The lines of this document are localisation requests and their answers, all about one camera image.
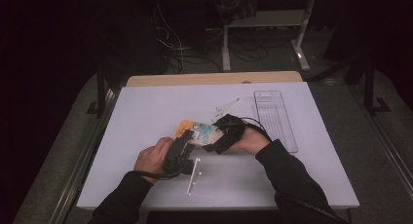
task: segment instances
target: wire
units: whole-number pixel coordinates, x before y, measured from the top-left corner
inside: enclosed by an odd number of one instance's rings
[[[206,64],[206,63],[211,62],[212,64],[214,64],[216,66],[216,68],[218,69],[218,72],[221,73],[222,72],[221,67],[219,66],[219,64],[217,62],[215,62],[215,60],[218,57],[220,51],[221,51],[220,49],[216,50],[216,53],[214,54],[214,56],[212,58],[205,57],[205,56],[185,56],[185,57],[193,57],[193,58],[198,58],[198,59],[205,60],[205,61],[202,61],[202,62],[195,62],[195,61],[189,61],[189,60],[184,60],[184,61],[187,62],[187,63],[190,63],[190,64]]]
[[[169,58],[167,58],[167,62],[168,62],[169,67],[172,69],[173,74],[178,74],[178,72],[179,72],[179,67],[176,67],[176,66],[174,66],[172,63],[170,63],[170,59],[169,59]]]
[[[180,65],[180,71],[179,74],[188,74],[188,71],[183,68],[183,59],[178,61],[178,64]]]
[[[252,38],[254,42],[259,41],[259,43],[253,45],[252,47],[250,46],[251,43],[248,43],[248,42],[243,43],[241,41],[242,37],[243,37],[242,35],[238,35],[233,38],[235,39],[235,42],[234,42],[235,46],[234,45],[229,46],[229,48],[231,49],[231,53],[237,58],[244,60],[244,61],[259,61],[263,58],[268,57],[269,52],[267,49],[276,48],[279,46],[284,46],[286,44],[289,44],[290,39],[293,37],[293,35],[291,34],[290,36],[287,36],[287,40],[285,40],[282,43],[278,43],[277,45],[268,46],[267,44],[273,41],[273,39],[275,39],[276,36],[271,35],[268,37],[256,37],[254,36],[253,33],[249,32],[246,34],[246,38],[248,40]]]
[[[166,28],[164,27],[156,27],[156,29],[164,29],[164,31],[167,33],[167,40],[169,39],[169,32]]]
[[[168,47],[168,48],[170,48],[170,49],[173,48],[173,44],[171,44],[171,43],[164,42],[164,41],[162,41],[161,39],[156,39],[156,40],[159,41],[159,42],[161,42],[162,44],[164,44],[166,47]]]
[[[263,47],[265,49],[272,49],[272,48],[278,48],[278,47],[282,47],[285,45],[290,45],[291,43],[291,39],[290,37],[286,37],[284,40],[284,42],[281,42],[280,38],[277,38],[277,44],[276,45],[271,45],[271,46],[267,46],[266,44],[269,44],[270,42],[272,42],[270,39],[275,38],[274,36],[269,37],[268,41],[266,41],[265,43],[263,43]]]
[[[179,49],[180,49],[180,53],[181,53],[181,62],[180,62],[180,65],[181,65],[181,71],[183,71],[183,70],[185,70],[185,68],[184,68],[184,66],[183,66],[183,53],[182,53],[182,43],[181,43],[181,40],[180,40],[179,36],[176,34],[176,32],[173,31],[172,28],[170,28],[170,26],[168,25],[168,23],[165,21],[164,16],[162,15],[161,8],[160,8],[159,4],[157,4],[156,6],[157,6],[158,13],[159,13],[159,16],[161,17],[162,21],[163,21],[164,24],[167,26],[167,28],[169,29],[169,31],[171,31],[171,32],[173,33],[173,35],[175,35],[176,39],[178,39]]]
[[[205,52],[208,52],[209,50],[211,50],[212,48],[216,47],[216,46],[222,46],[222,40],[219,40],[220,38],[223,37],[223,32],[222,31],[218,31],[218,33],[216,33],[216,35],[213,35],[213,37],[206,39],[204,42],[204,47],[201,49],[202,51],[200,52],[197,48],[193,48],[193,47],[183,47],[181,48],[183,51],[185,51],[184,56],[203,56],[205,54]],[[173,51],[179,51],[180,48],[175,48],[173,49]]]
[[[254,119],[249,118],[249,117],[242,117],[242,118],[240,118],[240,119],[248,119],[248,120],[252,120],[252,121],[254,121],[255,123],[257,123],[257,124],[259,125],[259,127],[260,127],[260,128],[261,128],[264,132],[267,132],[267,131],[265,131],[264,126],[262,126],[262,124],[261,124],[260,122],[258,122],[257,120],[254,120]]]

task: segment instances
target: table leg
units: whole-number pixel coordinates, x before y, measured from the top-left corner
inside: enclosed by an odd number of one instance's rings
[[[224,26],[224,45],[222,46],[222,69],[231,71],[230,52],[228,50],[228,26]]]
[[[301,50],[301,42],[303,42],[304,33],[306,32],[307,25],[311,16],[315,0],[309,0],[307,4],[306,11],[304,12],[303,18],[301,19],[300,29],[296,39],[291,40],[292,47],[294,48],[295,55],[300,62],[301,69],[303,71],[310,70],[309,63],[307,62],[303,51]]]

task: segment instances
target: metal stand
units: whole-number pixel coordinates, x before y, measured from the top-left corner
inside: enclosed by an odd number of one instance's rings
[[[224,26],[224,45],[222,47],[223,70],[231,71],[230,54],[228,50],[229,27],[257,27],[257,26],[296,26],[300,25],[297,38],[291,41],[292,48],[300,62],[303,71],[310,70],[310,66],[301,50],[301,43],[307,30],[315,0],[309,0],[305,10],[286,10],[257,12],[256,18],[235,20]]]
[[[100,119],[100,117],[103,115],[104,109],[106,107],[105,103],[105,85],[104,85],[104,77],[103,77],[103,71],[101,66],[97,69],[96,73],[96,79],[97,79],[97,108],[96,107],[96,102],[92,102],[89,105],[88,111],[86,112],[87,114],[97,114],[97,118]]]
[[[379,106],[373,106],[373,90],[374,90],[374,65],[371,57],[367,57],[367,66],[365,71],[364,84],[364,106],[372,116],[376,116],[377,112],[389,112],[390,108],[382,97],[377,97]]]
[[[315,0],[309,0],[306,11],[304,12],[303,18],[301,19],[301,24],[300,24],[300,29],[298,32],[297,39],[291,40],[292,48],[294,49],[295,55],[297,56],[297,59],[300,62],[300,66],[303,71],[310,70],[309,63],[307,62],[306,57],[304,56],[304,53],[301,50],[301,43],[303,42],[304,33],[307,30],[307,25],[310,20],[314,2]]]

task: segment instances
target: gray floor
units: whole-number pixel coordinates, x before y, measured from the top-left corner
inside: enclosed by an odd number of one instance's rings
[[[334,64],[322,59],[331,34],[332,30],[327,29],[308,31],[302,48],[311,70],[302,72],[289,44],[294,31],[285,28],[230,30],[232,72],[295,70],[303,78],[312,77]],[[204,54],[188,50],[183,53],[192,55],[184,58],[191,62],[184,63],[188,73],[217,72],[217,65],[222,63],[219,46]],[[208,61],[206,57],[213,59],[215,63]],[[171,63],[176,64],[176,60],[172,59]],[[385,99],[392,112],[379,113],[372,121],[361,105],[363,83],[347,86],[343,82],[345,72],[346,69],[343,69],[321,82],[309,85],[360,201],[360,207],[350,211],[353,223],[413,223],[412,198],[403,186],[386,154],[382,137],[373,125],[378,123],[383,128],[407,167],[413,169],[413,113],[398,97],[392,83],[377,72],[375,94]],[[90,132],[96,126],[95,115],[86,114],[95,97],[95,77],[92,77],[73,104],[15,223],[50,222],[59,198],[65,192],[67,181],[73,175],[73,168],[79,163],[78,159],[89,140]],[[347,218],[346,213],[340,211],[339,214]],[[88,210],[72,207],[64,223],[87,223],[91,216],[92,213]]]

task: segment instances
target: black device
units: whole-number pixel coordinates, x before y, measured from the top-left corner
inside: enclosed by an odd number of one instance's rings
[[[243,119],[244,118],[229,114],[220,118],[213,125],[217,126],[223,132],[223,135],[213,144],[205,145],[203,148],[207,152],[214,151],[217,154],[221,154],[241,139],[247,127],[261,132],[271,141],[270,136],[268,136],[262,126],[259,128],[253,124],[245,123]],[[185,130],[181,136],[173,141],[170,149],[165,155],[163,164],[165,174],[155,174],[146,171],[138,171],[138,173],[142,176],[148,176],[155,179],[171,179],[179,176],[181,173],[191,174],[194,169],[194,161],[189,159],[189,156],[194,150],[195,145],[188,143],[188,141],[193,139],[193,134],[193,131]]]
[[[239,118],[230,114],[220,118],[213,125],[217,126],[223,132],[223,135],[215,143],[205,145],[203,148],[207,152],[215,151],[217,154],[221,154],[241,139],[246,128],[255,129],[271,141],[270,136],[262,126],[259,128],[253,124],[245,123],[243,119],[249,118]]]
[[[189,144],[193,131],[186,130],[180,137],[173,141],[170,149],[165,155],[164,171],[166,174],[183,173],[191,174],[194,168],[194,161],[189,159],[189,155],[194,150],[195,145]]]

